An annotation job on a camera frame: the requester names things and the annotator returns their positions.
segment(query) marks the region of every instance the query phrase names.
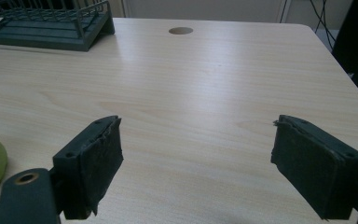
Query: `white wall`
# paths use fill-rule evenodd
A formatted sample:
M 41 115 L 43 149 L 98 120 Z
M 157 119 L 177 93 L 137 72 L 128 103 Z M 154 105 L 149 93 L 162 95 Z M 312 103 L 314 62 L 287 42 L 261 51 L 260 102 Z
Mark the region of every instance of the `white wall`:
M 235 21 L 266 21 L 276 22 L 280 18 L 282 2 L 285 0 L 124 0 L 131 4 L 133 10 L 140 13 L 139 17 L 145 18 L 177 18 L 177 19 L 215 19 L 228 20 L 230 17 Z M 332 30 L 338 30 L 351 6 L 352 0 L 327 0 L 326 20 Z M 109 0 L 113 16 L 123 17 L 121 0 Z M 315 28 L 318 23 L 310 0 L 291 0 L 288 8 L 286 22 L 300 23 Z M 313 0 L 318 11 L 322 10 L 322 0 Z M 226 3 L 226 7 L 216 7 L 219 3 Z M 216 13 L 216 10 L 229 10 L 228 12 Z M 194 17 L 191 14 L 201 11 L 204 15 Z
M 125 0 L 129 17 L 276 22 L 285 0 Z

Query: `wood grain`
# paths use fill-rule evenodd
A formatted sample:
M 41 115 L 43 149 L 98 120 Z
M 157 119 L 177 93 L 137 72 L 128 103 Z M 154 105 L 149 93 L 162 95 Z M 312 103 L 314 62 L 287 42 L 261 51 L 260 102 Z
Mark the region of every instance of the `wood grain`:
M 124 162 L 98 216 L 63 223 L 325 223 L 269 162 L 280 114 L 358 149 L 358 90 L 310 28 L 114 22 L 89 52 L 0 46 L 6 178 L 119 115 Z

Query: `black cable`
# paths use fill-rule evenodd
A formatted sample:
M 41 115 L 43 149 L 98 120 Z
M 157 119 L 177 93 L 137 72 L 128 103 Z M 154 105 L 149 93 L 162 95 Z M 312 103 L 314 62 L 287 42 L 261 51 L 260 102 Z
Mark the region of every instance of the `black cable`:
M 286 10 L 286 3 L 287 3 L 287 0 L 284 1 L 283 10 L 282 10 L 282 15 L 281 15 L 281 20 L 279 21 L 279 23 L 282 23 L 284 11 Z
M 315 4 L 313 3 L 312 0 L 310 0 L 310 3 L 312 4 L 313 7 L 313 11 L 315 12 L 316 16 L 319 19 L 319 22 L 321 23 L 321 25 L 324 27 L 326 33 L 327 33 L 327 37 L 331 37 L 334 41 L 336 41 L 336 39 L 334 38 L 334 36 L 330 33 L 329 29 L 327 28 L 327 25 L 325 24 L 324 18 L 325 18 L 325 3 L 327 2 L 327 0 L 324 0 L 324 8 L 322 10 L 322 13 L 324 14 L 324 16 L 319 16 L 318 10 L 316 9 Z
M 121 0 L 121 10 L 123 10 L 123 17 L 127 18 L 126 8 L 124 7 L 124 0 Z
M 330 46 L 331 49 L 333 49 L 333 45 L 331 44 L 331 41 L 330 41 L 330 32 L 328 31 L 327 29 L 327 21 L 326 21 L 326 12 L 325 12 L 325 5 L 326 5 L 326 2 L 327 0 L 324 0 L 324 7 L 323 7 L 323 13 L 324 13 L 324 24 L 326 25 L 324 28 L 325 28 L 325 31 L 326 31 L 326 35 L 327 35 L 327 41 L 328 41 L 328 44 Z

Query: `wire rack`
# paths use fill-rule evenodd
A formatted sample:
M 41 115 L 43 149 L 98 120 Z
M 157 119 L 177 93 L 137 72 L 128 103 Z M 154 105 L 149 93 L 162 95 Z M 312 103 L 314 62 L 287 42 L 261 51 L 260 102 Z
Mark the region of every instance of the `wire rack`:
M 115 27 L 106 0 L 0 0 L 0 44 L 88 51 Z

